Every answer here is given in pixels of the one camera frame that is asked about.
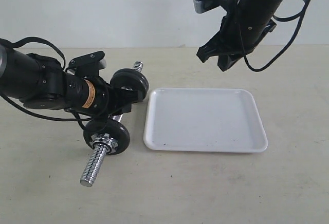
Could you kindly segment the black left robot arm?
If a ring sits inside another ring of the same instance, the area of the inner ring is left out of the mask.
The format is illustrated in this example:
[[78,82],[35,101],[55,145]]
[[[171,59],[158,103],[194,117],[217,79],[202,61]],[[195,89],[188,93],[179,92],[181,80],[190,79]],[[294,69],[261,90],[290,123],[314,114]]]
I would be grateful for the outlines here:
[[15,43],[1,39],[1,97],[22,112],[46,120],[56,118],[35,110],[65,110],[84,115],[84,121],[129,113],[149,90],[146,77],[137,68],[117,70],[109,82],[99,71],[106,67],[104,51],[96,51],[61,64],[56,58],[17,49],[27,43],[50,46],[51,42],[27,37]]

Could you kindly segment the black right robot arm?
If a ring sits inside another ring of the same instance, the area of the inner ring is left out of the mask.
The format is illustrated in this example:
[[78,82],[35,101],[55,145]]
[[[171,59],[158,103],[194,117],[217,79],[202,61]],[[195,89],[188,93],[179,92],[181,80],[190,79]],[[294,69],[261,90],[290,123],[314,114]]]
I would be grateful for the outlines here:
[[221,71],[230,69],[243,56],[252,53],[276,23],[272,17],[283,0],[193,0],[196,13],[222,7],[226,15],[219,31],[196,55],[201,62],[218,57]]

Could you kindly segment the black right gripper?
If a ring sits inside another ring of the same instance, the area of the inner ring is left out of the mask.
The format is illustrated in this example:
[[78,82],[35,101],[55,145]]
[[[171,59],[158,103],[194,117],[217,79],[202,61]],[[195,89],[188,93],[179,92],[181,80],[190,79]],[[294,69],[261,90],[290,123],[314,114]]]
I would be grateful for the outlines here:
[[233,0],[220,30],[199,47],[196,56],[202,63],[218,56],[218,68],[227,71],[244,53],[253,52],[266,30],[275,26],[272,16],[276,9],[277,0]]

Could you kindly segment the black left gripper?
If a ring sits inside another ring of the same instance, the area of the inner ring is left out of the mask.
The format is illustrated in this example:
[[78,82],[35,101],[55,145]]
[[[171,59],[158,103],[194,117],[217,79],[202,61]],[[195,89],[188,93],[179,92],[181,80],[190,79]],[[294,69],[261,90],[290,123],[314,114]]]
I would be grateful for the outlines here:
[[[118,108],[117,101],[126,104]],[[89,115],[92,118],[122,117],[132,111],[132,104],[143,101],[143,94],[139,90],[126,88],[112,88],[101,77],[89,77]]]

